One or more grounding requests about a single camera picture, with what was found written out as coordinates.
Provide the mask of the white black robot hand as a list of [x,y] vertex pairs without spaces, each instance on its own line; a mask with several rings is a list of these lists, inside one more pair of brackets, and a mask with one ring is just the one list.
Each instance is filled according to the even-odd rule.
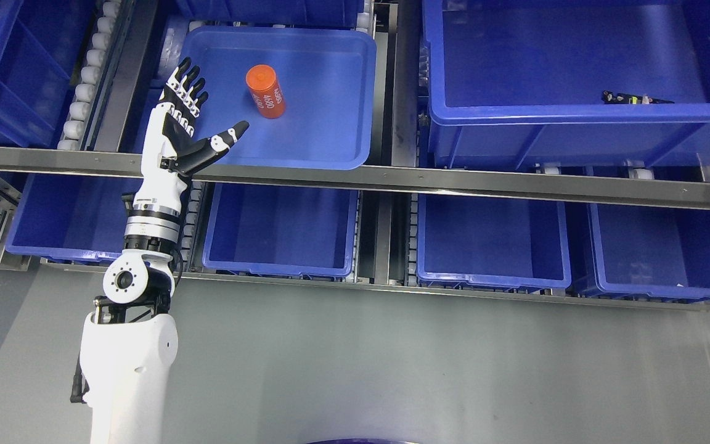
[[245,120],[208,138],[195,138],[201,107],[208,100],[200,67],[183,59],[169,74],[152,107],[141,152],[142,184],[131,211],[181,213],[182,195],[194,175],[225,157],[249,129]]

